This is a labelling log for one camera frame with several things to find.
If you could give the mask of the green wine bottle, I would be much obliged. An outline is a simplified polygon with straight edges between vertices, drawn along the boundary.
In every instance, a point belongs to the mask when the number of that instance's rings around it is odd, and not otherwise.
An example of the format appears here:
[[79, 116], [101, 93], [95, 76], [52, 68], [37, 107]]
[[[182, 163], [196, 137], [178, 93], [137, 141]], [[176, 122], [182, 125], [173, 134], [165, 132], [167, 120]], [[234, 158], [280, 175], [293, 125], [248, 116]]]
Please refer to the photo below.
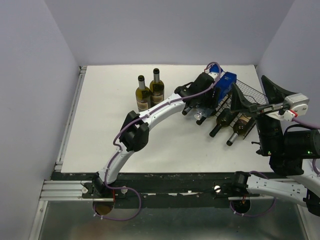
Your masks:
[[203, 116], [203, 117], [201, 117], [199, 120], [196, 121], [196, 124], [197, 124], [198, 126], [201, 126], [206, 119], [207, 119], [207, 118]]
[[188, 107], [185, 107], [181, 113], [182, 115], [186, 116], [191, 110], [192, 108], [188, 106]]
[[221, 128], [228, 127], [231, 122], [237, 117], [238, 112], [231, 111], [230, 108], [225, 108], [216, 119], [216, 126], [209, 133], [209, 136], [214, 138]]

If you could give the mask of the tall blue glass bottle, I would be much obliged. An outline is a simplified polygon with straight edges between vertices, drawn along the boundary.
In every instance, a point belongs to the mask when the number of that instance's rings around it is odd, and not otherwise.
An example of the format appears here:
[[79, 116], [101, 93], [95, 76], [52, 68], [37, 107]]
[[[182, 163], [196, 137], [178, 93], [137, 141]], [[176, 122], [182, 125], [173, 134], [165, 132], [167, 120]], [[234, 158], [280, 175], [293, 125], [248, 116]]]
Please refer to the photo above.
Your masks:
[[237, 75], [232, 72], [222, 72], [218, 83], [214, 86], [209, 106], [196, 108], [194, 118], [199, 122], [216, 114], [216, 108], [225, 96], [231, 91], [232, 83], [237, 82]]

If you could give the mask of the green bottle grey foil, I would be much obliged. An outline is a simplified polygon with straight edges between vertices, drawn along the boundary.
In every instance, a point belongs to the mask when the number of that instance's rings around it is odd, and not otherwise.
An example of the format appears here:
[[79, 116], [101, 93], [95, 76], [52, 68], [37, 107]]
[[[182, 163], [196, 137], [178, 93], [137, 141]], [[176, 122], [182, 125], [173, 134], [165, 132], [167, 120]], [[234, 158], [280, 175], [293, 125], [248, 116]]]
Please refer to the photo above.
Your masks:
[[234, 123], [232, 127], [233, 134], [227, 140], [226, 144], [231, 146], [239, 136], [244, 136], [254, 123], [255, 121], [252, 117], [242, 114]]

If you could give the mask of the short blue glass bottle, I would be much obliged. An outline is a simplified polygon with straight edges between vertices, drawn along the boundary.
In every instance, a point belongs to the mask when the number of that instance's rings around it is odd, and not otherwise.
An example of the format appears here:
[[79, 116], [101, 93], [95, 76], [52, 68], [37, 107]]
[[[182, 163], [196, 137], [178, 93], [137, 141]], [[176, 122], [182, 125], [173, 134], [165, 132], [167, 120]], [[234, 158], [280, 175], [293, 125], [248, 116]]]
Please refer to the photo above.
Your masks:
[[208, 73], [221, 73], [222, 75], [224, 74], [224, 71], [221, 67], [218, 67], [217, 64], [208, 64], [205, 72]]

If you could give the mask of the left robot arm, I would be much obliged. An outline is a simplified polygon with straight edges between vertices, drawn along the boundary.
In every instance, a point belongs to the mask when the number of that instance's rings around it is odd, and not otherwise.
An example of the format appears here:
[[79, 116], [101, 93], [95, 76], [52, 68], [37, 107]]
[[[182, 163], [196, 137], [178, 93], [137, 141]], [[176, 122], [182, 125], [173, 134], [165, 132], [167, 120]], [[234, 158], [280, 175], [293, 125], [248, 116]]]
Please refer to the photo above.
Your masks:
[[110, 194], [110, 184], [115, 182], [126, 161], [148, 144], [150, 131], [157, 124], [186, 109], [205, 108], [212, 104], [214, 87], [221, 76], [220, 71], [204, 71], [195, 81], [177, 87], [163, 102], [139, 113], [129, 112], [113, 140], [115, 153], [93, 177], [93, 191], [101, 198]]

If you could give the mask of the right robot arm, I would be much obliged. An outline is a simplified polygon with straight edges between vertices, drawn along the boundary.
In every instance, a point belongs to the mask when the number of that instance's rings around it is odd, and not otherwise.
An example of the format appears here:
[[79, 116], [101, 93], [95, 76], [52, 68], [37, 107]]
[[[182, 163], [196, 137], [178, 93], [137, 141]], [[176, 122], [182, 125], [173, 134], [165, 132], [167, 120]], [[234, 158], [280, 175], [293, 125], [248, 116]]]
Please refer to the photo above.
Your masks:
[[236, 171], [230, 191], [236, 196], [263, 194], [287, 200], [320, 214], [320, 128], [298, 118], [308, 111], [309, 98], [286, 90], [265, 75], [261, 77], [266, 104], [247, 100], [240, 88], [232, 84], [231, 111], [255, 121], [258, 155], [269, 158], [269, 166], [279, 176], [295, 184], [274, 181], [252, 173]]

